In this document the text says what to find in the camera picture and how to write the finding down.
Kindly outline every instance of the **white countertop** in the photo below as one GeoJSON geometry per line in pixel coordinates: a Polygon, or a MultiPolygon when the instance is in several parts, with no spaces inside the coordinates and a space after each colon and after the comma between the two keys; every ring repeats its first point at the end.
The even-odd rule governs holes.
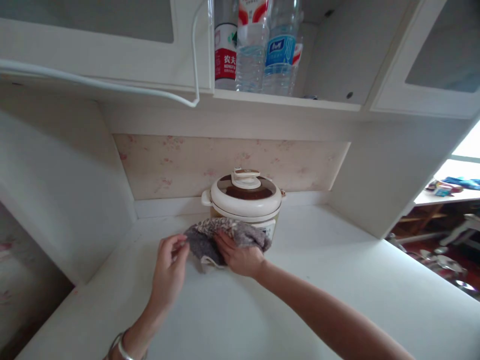
{"type": "Polygon", "coordinates": [[[458,203],[461,201],[480,200],[480,190],[464,189],[452,196],[435,196],[432,191],[422,190],[415,199],[415,206],[458,203]]]}
{"type": "MultiPolygon", "coordinates": [[[[138,220],[17,359],[101,359],[147,302],[159,239],[207,216],[138,220]]],[[[368,316],[417,359],[479,358],[480,302],[328,207],[284,208],[266,257],[368,316]]],[[[191,261],[186,271],[149,359],[338,359],[255,281],[227,270],[200,274],[191,261]]]]}

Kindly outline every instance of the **silver bangle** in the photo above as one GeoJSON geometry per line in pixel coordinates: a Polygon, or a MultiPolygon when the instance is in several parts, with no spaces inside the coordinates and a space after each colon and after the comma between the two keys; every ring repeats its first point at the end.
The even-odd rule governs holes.
{"type": "MultiPolygon", "coordinates": [[[[122,340],[124,339],[124,335],[128,330],[129,329],[119,333],[116,336],[116,338],[113,340],[113,342],[110,345],[110,349],[108,350],[108,355],[106,356],[107,360],[110,360],[112,358],[111,355],[112,355],[112,351],[115,349],[115,346],[118,346],[118,352],[120,353],[123,360],[134,360],[132,357],[130,357],[130,355],[127,354],[127,352],[125,351],[122,345],[122,340]]],[[[148,351],[145,352],[145,355],[141,358],[141,360],[145,360],[147,358],[147,355],[148,355],[148,351]]]]}
{"type": "Polygon", "coordinates": [[[120,352],[121,357],[123,360],[135,360],[130,355],[127,354],[124,347],[122,346],[122,340],[124,339],[124,335],[127,331],[124,331],[120,337],[120,341],[118,342],[118,351],[120,352]]]}

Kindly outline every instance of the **floral wallpaper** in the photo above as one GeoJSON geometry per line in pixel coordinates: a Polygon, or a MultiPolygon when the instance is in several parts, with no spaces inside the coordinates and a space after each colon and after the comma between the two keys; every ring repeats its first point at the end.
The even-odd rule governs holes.
{"type": "Polygon", "coordinates": [[[72,288],[0,203],[0,359],[14,359],[72,288]]]}
{"type": "Polygon", "coordinates": [[[349,142],[113,135],[136,200],[200,196],[235,166],[287,192],[329,191],[349,142]]]}

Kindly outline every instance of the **bottle label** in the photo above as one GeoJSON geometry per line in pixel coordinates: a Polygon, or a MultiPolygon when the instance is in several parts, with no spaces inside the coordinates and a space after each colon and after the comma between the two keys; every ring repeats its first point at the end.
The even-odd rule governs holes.
{"type": "Polygon", "coordinates": [[[300,64],[300,58],[302,57],[303,44],[295,44],[295,51],[293,52],[293,62],[291,65],[297,67],[300,64]]]}
{"type": "Polygon", "coordinates": [[[269,0],[240,0],[238,26],[265,22],[268,8],[269,0]]]}
{"type": "Polygon", "coordinates": [[[215,28],[215,80],[233,79],[237,69],[237,26],[224,23],[215,28]]]}
{"type": "Polygon", "coordinates": [[[294,60],[295,37],[291,35],[275,36],[268,42],[265,66],[290,64],[294,60]]]}

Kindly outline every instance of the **window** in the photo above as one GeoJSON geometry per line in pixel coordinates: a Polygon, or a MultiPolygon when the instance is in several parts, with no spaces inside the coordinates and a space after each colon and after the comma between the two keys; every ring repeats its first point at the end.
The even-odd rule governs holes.
{"type": "Polygon", "coordinates": [[[476,123],[434,177],[437,180],[443,180],[446,177],[480,179],[480,121],[476,123]]]}

